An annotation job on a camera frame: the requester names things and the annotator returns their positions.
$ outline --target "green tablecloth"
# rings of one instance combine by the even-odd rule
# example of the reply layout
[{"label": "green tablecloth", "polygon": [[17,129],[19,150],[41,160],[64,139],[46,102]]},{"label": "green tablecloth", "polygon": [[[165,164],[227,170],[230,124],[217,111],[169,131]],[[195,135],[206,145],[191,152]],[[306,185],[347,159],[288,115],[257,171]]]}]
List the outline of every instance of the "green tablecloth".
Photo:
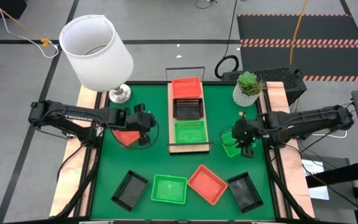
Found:
[{"label": "green tablecloth", "polygon": [[[132,96],[126,104],[110,103],[110,107],[129,107],[131,111],[134,105],[145,103],[146,111],[152,112],[160,125],[160,136],[151,148],[131,150],[122,148],[111,133],[105,134],[91,217],[94,219],[274,220],[269,179],[262,157],[262,143],[257,141],[252,159],[242,156],[228,158],[219,143],[219,133],[240,118],[239,111],[245,111],[247,119],[256,119],[257,116],[256,105],[244,109],[233,102],[233,88],[226,85],[203,87],[209,141],[214,142],[209,154],[169,155],[166,85],[132,85]],[[156,128],[153,128],[150,132],[151,141],[155,136]],[[241,213],[229,189],[223,193],[217,204],[212,206],[189,186],[184,205],[155,202],[150,199],[155,174],[189,179],[200,164],[204,164],[225,181],[235,175],[248,172],[264,204],[247,213]],[[149,180],[141,199],[131,212],[111,200],[128,170],[133,170]]]}]

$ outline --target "floor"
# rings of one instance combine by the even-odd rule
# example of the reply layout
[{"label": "floor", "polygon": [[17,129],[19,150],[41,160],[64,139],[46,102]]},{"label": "floor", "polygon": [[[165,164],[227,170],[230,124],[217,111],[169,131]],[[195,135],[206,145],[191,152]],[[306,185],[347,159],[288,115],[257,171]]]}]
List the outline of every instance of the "floor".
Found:
[{"label": "floor", "polygon": [[[58,39],[75,0],[28,0],[28,7],[20,21],[43,37]],[[174,77],[203,75],[201,71],[167,72],[170,67],[205,67],[204,80],[216,80],[216,63],[226,49],[224,41],[210,44],[208,40],[226,40],[229,35],[234,0],[218,0],[208,9],[197,9],[195,0],[79,0],[74,17],[86,14],[104,14],[115,25],[123,40],[201,39],[198,44],[129,44],[135,70],[131,80],[166,80]],[[347,0],[347,5],[358,26],[358,1]],[[247,0],[238,1],[236,13],[300,13],[302,0]],[[306,13],[344,13],[339,0],[309,0]],[[11,32],[26,35],[20,27],[9,21]],[[239,39],[237,21],[234,20],[231,38]],[[56,67],[52,60],[42,57],[30,44],[9,44],[16,40],[4,29],[0,20],[0,204],[11,178],[17,157],[25,142],[29,124],[30,103],[40,98],[44,90],[47,99],[75,104],[80,83],[64,54]],[[228,54],[240,56],[239,45],[231,44]],[[46,54],[52,55],[48,48]],[[229,71],[232,64],[225,63],[221,71]],[[44,88],[49,72],[54,76],[50,87]],[[299,110],[311,110],[349,101],[358,82],[306,82],[308,91],[301,97]],[[314,141],[307,139],[304,144]],[[5,222],[47,218],[56,187],[56,173],[62,162],[66,142],[35,133],[19,177],[16,190],[4,219]],[[345,139],[327,138],[312,148],[322,156],[348,157],[358,162],[358,124]],[[327,221],[354,223],[348,210],[314,208],[317,217]]]}]

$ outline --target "white paper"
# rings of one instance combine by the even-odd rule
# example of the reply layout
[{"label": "white paper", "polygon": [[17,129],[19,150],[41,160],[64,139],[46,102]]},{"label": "white paper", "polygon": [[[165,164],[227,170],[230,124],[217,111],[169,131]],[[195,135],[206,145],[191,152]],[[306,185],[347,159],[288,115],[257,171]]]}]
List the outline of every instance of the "white paper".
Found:
[{"label": "white paper", "polygon": [[[302,159],[302,164],[305,166],[305,168],[308,170],[308,172],[310,172],[312,174],[318,174],[320,172],[324,172],[324,167],[323,167],[322,162]],[[310,194],[311,198],[321,199],[321,200],[329,200],[328,189],[325,186],[309,189],[309,194]]]}]

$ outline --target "red tray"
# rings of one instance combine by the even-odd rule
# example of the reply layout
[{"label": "red tray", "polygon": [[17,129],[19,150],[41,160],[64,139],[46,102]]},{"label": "red tray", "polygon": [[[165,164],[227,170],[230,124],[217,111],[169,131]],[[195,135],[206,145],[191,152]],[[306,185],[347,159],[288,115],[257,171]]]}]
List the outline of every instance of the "red tray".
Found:
[{"label": "red tray", "polygon": [[174,98],[199,98],[202,94],[198,77],[173,79],[172,90]]},{"label": "red tray", "polygon": [[113,131],[118,140],[125,146],[130,146],[132,143],[140,139],[140,133],[138,131]]},{"label": "red tray", "polygon": [[227,188],[227,183],[212,173],[204,165],[200,165],[190,177],[188,185],[199,193],[211,205],[215,205]]}]

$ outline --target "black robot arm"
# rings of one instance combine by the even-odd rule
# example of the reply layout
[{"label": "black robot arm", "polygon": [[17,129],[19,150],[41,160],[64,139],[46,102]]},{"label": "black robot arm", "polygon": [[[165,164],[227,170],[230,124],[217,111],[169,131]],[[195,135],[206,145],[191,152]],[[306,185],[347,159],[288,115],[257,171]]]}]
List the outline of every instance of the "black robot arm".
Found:
[{"label": "black robot arm", "polygon": [[97,147],[96,129],[84,128],[70,119],[82,121],[95,121],[104,128],[121,131],[139,131],[140,145],[150,142],[147,133],[155,124],[153,114],[146,113],[144,104],[134,107],[134,114],[129,109],[102,108],[89,109],[78,106],[64,105],[50,100],[33,102],[29,122],[35,128],[42,126],[53,126],[64,133],[75,135],[78,140],[88,147]]},{"label": "black robot arm", "polygon": [[293,114],[272,111],[261,116],[263,125],[246,120],[243,115],[232,129],[232,137],[243,156],[252,157],[252,143],[256,138],[268,138],[270,146],[282,147],[291,138],[305,138],[326,128],[348,130],[354,123],[349,110],[339,105]]}]

